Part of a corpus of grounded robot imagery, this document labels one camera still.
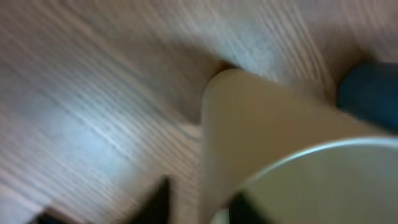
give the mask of wooden floor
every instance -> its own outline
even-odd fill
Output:
[[[224,61],[333,101],[398,62],[396,0],[0,1],[0,223],[119,221],[163,174],[196,223],[200,99]]]

